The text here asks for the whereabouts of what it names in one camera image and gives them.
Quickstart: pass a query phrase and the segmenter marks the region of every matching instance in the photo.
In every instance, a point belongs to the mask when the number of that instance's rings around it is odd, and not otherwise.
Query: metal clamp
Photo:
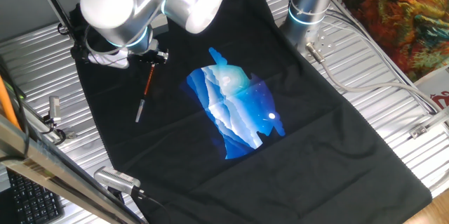
[[[48,115],[46,115],[43,120],[45,124],[53,124],[53,126],[61,123],[61,107],[59,102],[59,97],[50,96],[49,98],[50,109]]]
[[[433,127],[438,126],[445,121],[449,121],[449,107],[446,107],[441,112],[435,114],[432,118],[422,122],[410,132],[410,135],[413,139],[416,139],[430,131]]]

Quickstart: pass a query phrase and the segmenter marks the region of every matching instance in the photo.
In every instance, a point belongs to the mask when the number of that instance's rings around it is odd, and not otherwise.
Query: keyboard
[[[8,169],[19,224],[47,224],[62,216],[59,196]]]

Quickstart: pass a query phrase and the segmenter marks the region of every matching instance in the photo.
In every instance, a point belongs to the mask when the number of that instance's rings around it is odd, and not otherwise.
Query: orange rod
[[[143,92],[143,96],[146,97],[147,93],[148,93],[148,89],[149,89],[149,83],[152,80],[152,76],[153,76],[153,71],[154,71],[154,64],[152,64],[152,69],[149,71],[149,76],[148,76],[148,81],[147,81],[147,87],[145,87],[145,91]]]
[[[13,104],[11,104],[11,99],[9,98],[8,91],[6,90],[5,83],[3,83],[3,79],[0,77],[0,102],[5,110],[6,118],[14,125],[20,128],[19,122],[17,121],[17,117],[15,116]]]

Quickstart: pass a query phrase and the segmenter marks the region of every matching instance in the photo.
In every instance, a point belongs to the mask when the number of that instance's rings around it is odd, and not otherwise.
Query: colorful painting
[[[412,80],[449,63],[448,0],[344,0]]]

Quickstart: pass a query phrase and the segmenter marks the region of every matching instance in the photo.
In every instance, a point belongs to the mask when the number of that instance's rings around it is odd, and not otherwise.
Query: red sign
[[[443,91],[440,95],[430,95],[430,98],[437,103],[441,109],[444,109],[444,107],[449,106],[449,91]]]

